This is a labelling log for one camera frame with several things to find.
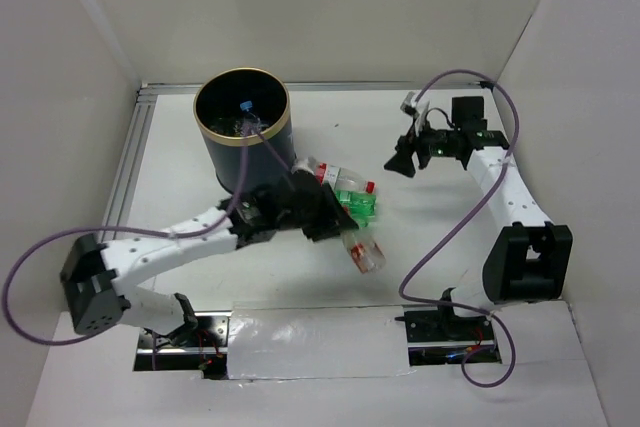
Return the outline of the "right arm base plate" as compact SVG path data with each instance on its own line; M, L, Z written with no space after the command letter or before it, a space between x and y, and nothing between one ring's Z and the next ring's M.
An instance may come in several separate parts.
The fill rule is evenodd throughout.
M501 356L491 323L485 317L460 318L448 307L408 308L394 320L406 332L412 367L499 363Z

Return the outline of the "red cap bottle front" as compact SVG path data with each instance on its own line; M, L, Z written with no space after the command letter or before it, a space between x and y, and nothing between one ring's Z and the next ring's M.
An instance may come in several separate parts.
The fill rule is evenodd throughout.
M368 230L351 230L341 235L343 245L360 273L381 270L386 258Z

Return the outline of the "green bottle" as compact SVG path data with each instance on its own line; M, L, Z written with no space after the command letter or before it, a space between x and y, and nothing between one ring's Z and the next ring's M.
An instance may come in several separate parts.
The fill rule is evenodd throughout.
M375 215L369 215L358 211L350 211L349 215L360 228L367 228L376 221Z
M376 206L376 196L374 194L357 191L336 191L337 200L343 207L354 215L374 216Z

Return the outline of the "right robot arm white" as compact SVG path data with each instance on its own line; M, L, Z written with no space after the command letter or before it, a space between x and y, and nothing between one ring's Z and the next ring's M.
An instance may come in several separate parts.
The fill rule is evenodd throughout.
M407 95L401 109L412 124L399 137L385 170L412 177L434 158L455 159L480 187L497 226L497 238L479 272L443 293L445 304L436 316L440 334L457 339L469 330L471 318L504 305L559 298L573 235L534 200L506 136L489 129L483 98L453 98L444 129L431 126L427 116L433 109L419 106L415 93Z

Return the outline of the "red label bottle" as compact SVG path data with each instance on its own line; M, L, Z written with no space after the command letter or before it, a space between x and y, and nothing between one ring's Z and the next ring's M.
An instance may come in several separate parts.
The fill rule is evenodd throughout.
M334 191L364 192L373 194L375 183L365 180L354 171L332 164L318 163L315 176L322 184L329 185Z

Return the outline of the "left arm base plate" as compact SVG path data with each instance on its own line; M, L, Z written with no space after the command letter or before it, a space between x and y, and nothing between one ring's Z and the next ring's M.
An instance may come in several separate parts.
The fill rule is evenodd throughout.
M139 332L133 370L192 371L204 379L227 380L231 311L200 311L198 327L178 346L145 329Z

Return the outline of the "clear bottle blue label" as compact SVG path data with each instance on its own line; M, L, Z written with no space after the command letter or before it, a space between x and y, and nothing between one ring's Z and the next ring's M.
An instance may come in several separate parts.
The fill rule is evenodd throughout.
M235 123L235 131L240 136L263 133L269 124L257 114L252 101L244 101L240 105L240 118Z

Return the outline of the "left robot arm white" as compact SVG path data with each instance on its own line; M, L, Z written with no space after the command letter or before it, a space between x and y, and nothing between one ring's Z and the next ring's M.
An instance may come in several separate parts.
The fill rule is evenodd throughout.
M279 231L298 229L319 242L357 227L329 185L297 171L273 186L225 199L158 237L100 243L92 234L82 235L68 254L60 282L76 334L95 336L124 324L184 346L199 328L189 299L148 290L145 281L203 258L268 242Z

